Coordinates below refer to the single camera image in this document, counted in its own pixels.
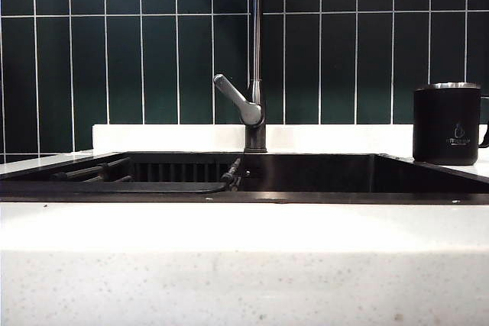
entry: sink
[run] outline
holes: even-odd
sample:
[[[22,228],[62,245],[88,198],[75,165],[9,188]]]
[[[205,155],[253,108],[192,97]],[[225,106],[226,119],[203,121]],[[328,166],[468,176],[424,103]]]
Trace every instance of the sink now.
[[[488,178],[383,154],[129,152],[0,176],[0,194],[12,201],[377,202],[486,194],[478,197],[485,203],[487,193]]]
[[[248,155],[241,189],[271,192],[489,192],[489,180],[383,154]]]

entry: wall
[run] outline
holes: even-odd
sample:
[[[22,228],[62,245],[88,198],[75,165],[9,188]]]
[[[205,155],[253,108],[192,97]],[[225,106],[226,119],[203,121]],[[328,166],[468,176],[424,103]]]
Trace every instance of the wall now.
[[[212,75],[245,90],[248,6],[2,0],[4,158],[89,149],[93,124],[239,123]],[[264,0],[264,10],[270,124],[409,124],[417,86],[467,80],[489,92],[489,0]]]

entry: speckled countertop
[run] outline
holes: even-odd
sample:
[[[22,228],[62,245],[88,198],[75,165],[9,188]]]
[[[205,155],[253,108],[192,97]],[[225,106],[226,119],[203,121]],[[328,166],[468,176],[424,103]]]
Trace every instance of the speckled countertop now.
[[[456,169],[489,176],[489,150]],[[0,209],[2,326],[489,319],[489,206],[2,202]]]

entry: chrome faucet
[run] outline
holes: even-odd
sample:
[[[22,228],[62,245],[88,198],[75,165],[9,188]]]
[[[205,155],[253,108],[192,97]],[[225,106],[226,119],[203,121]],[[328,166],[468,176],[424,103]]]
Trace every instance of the chrome faucet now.
[[[246,125],[244,151],[266,153],[265,98],[261,86],[261,0],[253,0],[253,63],[248,87],[249,101],[222,74],[214,76],[215,86],[239,108],[241,120]]]

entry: faucet handle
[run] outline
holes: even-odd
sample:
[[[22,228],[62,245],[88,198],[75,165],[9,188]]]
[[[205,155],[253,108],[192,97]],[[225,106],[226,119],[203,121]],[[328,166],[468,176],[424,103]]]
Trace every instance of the faucet handle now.
[[[260,105],[249,102],[222,74],[214,76],[214,84],[223,95],[231,99],[238,107],[245,125],[260,124],[263,118]]]

